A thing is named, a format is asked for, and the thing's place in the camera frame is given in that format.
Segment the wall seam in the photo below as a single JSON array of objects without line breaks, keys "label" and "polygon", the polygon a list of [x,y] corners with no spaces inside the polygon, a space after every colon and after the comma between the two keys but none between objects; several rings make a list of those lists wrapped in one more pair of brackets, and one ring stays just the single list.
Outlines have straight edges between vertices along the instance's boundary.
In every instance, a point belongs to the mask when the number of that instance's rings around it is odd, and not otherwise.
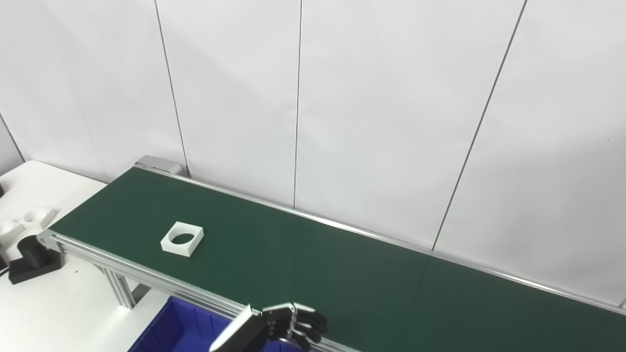
[{"label": "wall seam", "polygon": [[185,159],[185,169],[187,170],[187,176],[192,177],[189,172],[189,163],[187,162],[187,151],[185,150],[185,141],[183,139],[183,130],[180,127],[180,118],[178,117],[178,105],[176,104],[176,95],[174,94],[174,84],[172,83],[172,72],[170,71],[170,62],[167,58],[167,50],[165,49],[165,37],[163,36],[163,26],[161,25],[161,16],[158,12],[157,0],[155,2],[156,21],[158,22],[158,30],[161,35],[161,44],[163,45],[163,55],[165,57],[165,66],[167,67],[167,77],[170,80],[170,90],[172,91],[172,101],[174,102],[174,113],[176,114],[176,123],[178,124],[178,134],[180,135],[180,146],[183,149],[183,158]]},{"label": "wall seam", "polygon": [[22,158],[22,162],[26,162],[26,159],[24,158],[24,154],[22,154],[22,151],[19,149],[18,143],[15,141],[15,137],[13,137],[13,134],[11,133],[11,130],[9,129],[9,125],[6,124],[6,121],[4,121],[4,117],[2,116],[1,113],[0,113],[0,120],[2,120],[4,128],[6,129],[6,132],[9,134],[9,137],[11,137],[11,141],[13,141],[15,150],[18,151],[19,157]]},{"label": "wall seam", "polygon": [[478,120],[478,125],[476,126],[476,131],[474,132],[474,137],[471,140],[471,143],[469,144],[469,149],[467,154],[465,155],[465,160],[463,161],[463,166],[461,166],[461,171],[459,173],[459,177],[456,179],[456,183],[454,185],[454,189],[452,190],[452,195],[450,196],[450,200],[448,202],[448,206],[446,208],[446,211],[443,214],[443,218],[441,219],[441,223],[439,225],[439,230],[437,231],[437,236],[434,239],[433,242],[433,247],[431,248],[432,251],[434,251],[435,247],[437,246],[437,241],[439,241],[439,236],[441,235],[441,229],[443,229],[443,224],[446,222],[446,218],[448,217],[448,212],[450,210],[450,206],[452,205],[452,201],[454,200],[454,195],[456,195],[456,190],[459,187],[459,183],[461,182],[461,178],[463,177],[463,172],[465,171],[465,166],[467,166],[468,160],[470,158],[470,154],[472,151],[472,148],[474,147],[474,143],[476,142],[476,137],[478,136],[478,132],[480,131],[480,128],[483,124],[483,120],[485,119],[485,113],[487,112],[487,108],[489,107],[489,103],[491,102],[491,97],[493,96],[493,92],[495,91],[496,85],[498,84],[498,79],[500,78],[500,74],[502,73],[502,68],[505,65],[505,61],[506,61],[506,57],[508,56],[509,50],[511,49],[511,44],[513,43],[513,39],[515,38],[515,34],[517,33],[517,29],[520,25],[520,21],[521,21],[521,17],[524,14],[524,9],[526,8],[526,4],[527,4],[528,0],[524,0],[524,3],[521,6],[521,11],[520,11],[520,15],[517,17],[517,21],[515,23],[515,27],[513,27],[513,32],[511,33],[511,38],[509,39],[508,44],[506,45],[506,50],[505,50],[505,54],[502,57],[502,61],[500,62],[500,67],[498,68],[498,72],[496,74],[496,78],[493,81],[493,84],[491,86],[491,91],[489,92],[489,95],[487,97],[487,101],[485,103],[485,107],[483,108],[483,112],[480,116],[480,119]]},{"label": "wall seam", "polygon": [[294,209],[295,209],[295,182],[298,172],[298,122],[300,119],[300,57],[302,56],[302,1],[300,0],[300,30],[298,33],[298,84],[295,98],[295,150],[294,150]]}]

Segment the white wall panel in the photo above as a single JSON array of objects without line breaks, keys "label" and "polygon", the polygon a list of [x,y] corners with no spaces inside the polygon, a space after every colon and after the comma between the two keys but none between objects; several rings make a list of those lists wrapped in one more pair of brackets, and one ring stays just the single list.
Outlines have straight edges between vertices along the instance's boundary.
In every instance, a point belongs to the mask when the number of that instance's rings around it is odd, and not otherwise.
[{"label": "white wall panel", "polygon": [[292,205],[300,2],[158,7],[192,177]]},{"label": "white wall panel", "polygon": [[0,120],[0,175],[4,175],[23,162],[9,131]]},{"label": "white wall panel", "polygon": [[432,246],[523,1],[304,1],[298,209]]},{"label": "white wall panel", "polygon": [[0,112],[26,160],[105,175],[39,1],[0,1]]},{"label": "white wall panel", "polygon": [[42,0],[107,179],[144,155],[185,164],[152,0]]},{"label": "white wall panel", "polygon": [[529,1],[436,250],[626,296],[626,3]]}]

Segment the robotic hand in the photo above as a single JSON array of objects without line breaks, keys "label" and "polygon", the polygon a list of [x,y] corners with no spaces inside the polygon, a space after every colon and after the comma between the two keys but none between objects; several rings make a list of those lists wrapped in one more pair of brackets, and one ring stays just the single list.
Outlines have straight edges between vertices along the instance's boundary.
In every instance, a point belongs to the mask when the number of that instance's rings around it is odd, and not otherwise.
[{"label": "robotic hand", "polygon": [[254,314],[248,305],[217,336],[209,352],[258,352],[268,339],[280,338],[293,338],[308,351],[308,339],[318,343],[325,332],[326,318],[313,308],[285,303]]}]

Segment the circular hole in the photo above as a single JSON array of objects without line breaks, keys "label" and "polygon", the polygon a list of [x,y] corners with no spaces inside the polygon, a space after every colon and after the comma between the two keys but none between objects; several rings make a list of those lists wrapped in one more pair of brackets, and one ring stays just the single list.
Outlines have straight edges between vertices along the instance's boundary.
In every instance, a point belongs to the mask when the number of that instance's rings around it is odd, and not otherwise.
[{"label": "circular hole", "polygon": [[193,239],[192,234],[180,234],[172,239],[174,244],[185,244]]}]

